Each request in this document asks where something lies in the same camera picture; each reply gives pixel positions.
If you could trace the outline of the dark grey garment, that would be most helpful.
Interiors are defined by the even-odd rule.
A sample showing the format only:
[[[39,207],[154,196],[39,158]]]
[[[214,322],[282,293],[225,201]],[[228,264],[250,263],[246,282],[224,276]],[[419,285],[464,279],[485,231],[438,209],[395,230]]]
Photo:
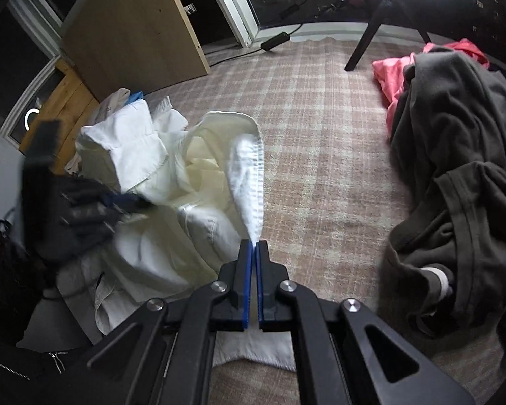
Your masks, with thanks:
[[[409,318],[441,338],[506,309],[506,79],[438,46],[403,76],[390,158],[413,209],[388,263]]]

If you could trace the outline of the blue folded garment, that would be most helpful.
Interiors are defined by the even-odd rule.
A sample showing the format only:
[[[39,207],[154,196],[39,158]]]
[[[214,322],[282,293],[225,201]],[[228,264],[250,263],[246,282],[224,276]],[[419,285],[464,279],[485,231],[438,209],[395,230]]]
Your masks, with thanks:
[[[131,93],[131,95],[128,98],[128,103],[135,102],[139,99],[142,99],[143,97],[144,97],[144,94],[142,91],[137,91],[137,92]]]

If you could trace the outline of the white garment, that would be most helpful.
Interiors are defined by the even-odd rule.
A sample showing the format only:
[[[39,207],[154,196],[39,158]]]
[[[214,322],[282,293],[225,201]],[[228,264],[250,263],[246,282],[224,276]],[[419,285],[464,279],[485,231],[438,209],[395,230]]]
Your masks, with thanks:
[[[83,127],[80,172],[150,202],[112,240],[59,272],[57,285],[88,338],[99,341],[154,297],[183,299],[217,278],[264,219],[264,144],[239,112],[196,124],[169,100],[137,100]]]

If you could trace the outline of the brown cardboard box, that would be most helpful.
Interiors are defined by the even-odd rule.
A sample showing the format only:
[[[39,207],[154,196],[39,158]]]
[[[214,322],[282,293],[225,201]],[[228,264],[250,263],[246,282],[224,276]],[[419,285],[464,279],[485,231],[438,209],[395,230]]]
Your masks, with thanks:
[[[120,88],[150,93],[210,71],[181,0],[77,0],[61,49],[99,101]]]

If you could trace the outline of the wooden headboard panel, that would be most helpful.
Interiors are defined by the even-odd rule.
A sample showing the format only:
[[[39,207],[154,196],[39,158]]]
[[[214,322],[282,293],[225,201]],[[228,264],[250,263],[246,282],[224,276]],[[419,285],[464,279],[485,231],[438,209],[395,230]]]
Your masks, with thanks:
[[[99,102],[83,83],[76,70],[64,59],[58,59],[55,63],[55,69],[62,71],[64,78],[44,102],[42,110],[34,119],[35,128],[30,126],[29,131],[20,143],[19,150],[23,154],[26,153],[30,143],[32,143],[35,130],[43,121],[61,121],[54,172],[64,174],[66,164],[74,157],[76,152],[75,141],[77,140],[77,134],[81,127],[86,125],[88,118],[95,111]]]

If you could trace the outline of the plaid bed blanket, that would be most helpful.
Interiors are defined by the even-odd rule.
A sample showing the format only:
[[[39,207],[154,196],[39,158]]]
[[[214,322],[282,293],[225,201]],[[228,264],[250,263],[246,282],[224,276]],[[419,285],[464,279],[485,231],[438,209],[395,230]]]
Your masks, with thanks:
[[[243,112],[265,143],[262,236],[271,258],[321,298],[362,300],[411,337],[391,290],[379,280],[389,231],[407,218],[410,197],[388,160],[386,109],[374,60],[413,45],[375,42],[354,71],[354,45],[327,38],[289,42],[271,54],[213,55],[215,68],[158,90],[190,124],[211,111]]]

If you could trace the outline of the beige folded garment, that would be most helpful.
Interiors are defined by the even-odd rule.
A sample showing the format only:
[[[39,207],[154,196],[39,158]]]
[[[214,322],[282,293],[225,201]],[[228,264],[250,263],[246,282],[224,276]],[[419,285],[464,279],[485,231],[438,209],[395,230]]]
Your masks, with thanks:
[[[114,112],[123,108],[130,96],[131,91],[126,88],[120,88],[113,92],[91,113],[85,123],[85,126],[92,126],[105,121],[105,119],[108,119]],[[65,165],[64,171],[67,174],[77,174],[80,163],[81,157],[77,153],[77,149],[74,148],[74,155]]]

